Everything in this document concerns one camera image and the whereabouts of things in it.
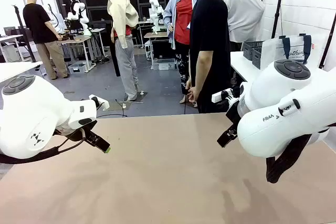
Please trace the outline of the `person's right hand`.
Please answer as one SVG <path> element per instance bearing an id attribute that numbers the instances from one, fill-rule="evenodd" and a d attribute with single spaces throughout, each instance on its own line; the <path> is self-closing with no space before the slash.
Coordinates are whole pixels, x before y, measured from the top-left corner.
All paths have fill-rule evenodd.
<path id="1" fill-rule="evenodd" d="M 189 102 L 194 103 L 197 101 L 198 96 L 199 96 L 199 91 L 196 87 L 192 86 L 191 78 L 187 80 L 186 87 L 187 91 L 187 99 Z"/>

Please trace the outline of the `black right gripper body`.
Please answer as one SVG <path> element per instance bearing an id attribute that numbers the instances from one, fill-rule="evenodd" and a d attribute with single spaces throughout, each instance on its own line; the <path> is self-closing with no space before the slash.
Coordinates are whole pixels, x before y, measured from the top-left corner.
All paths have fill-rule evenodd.
<path id="1" fill-rule="evenodd" d="M 240 121 L 240 115 L 238 114 L 237 109 L 239 105 L 239 98 L 235 98 L 230 95 L 226 98 L 226 101 L 228 102 L 228 110 L 226 112 L 226 116 L 233 124 L 230 129 L 237 130 L 237 126 Z"/>

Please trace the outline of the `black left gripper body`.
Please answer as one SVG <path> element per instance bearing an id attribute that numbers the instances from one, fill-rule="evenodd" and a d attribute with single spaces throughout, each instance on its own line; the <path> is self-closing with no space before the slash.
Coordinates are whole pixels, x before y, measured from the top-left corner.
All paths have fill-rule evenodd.
<path id="1" fill-rule="evenodd" d="M 81 141 L 83 138 L 89 142 L 96 142 L 97 135 L 92 131 L 96 124 L 97 120 L 85 124 L 81 128 L 76 129 L 73 133 L 69 134 L 68 138 L 74 142 Z"/>

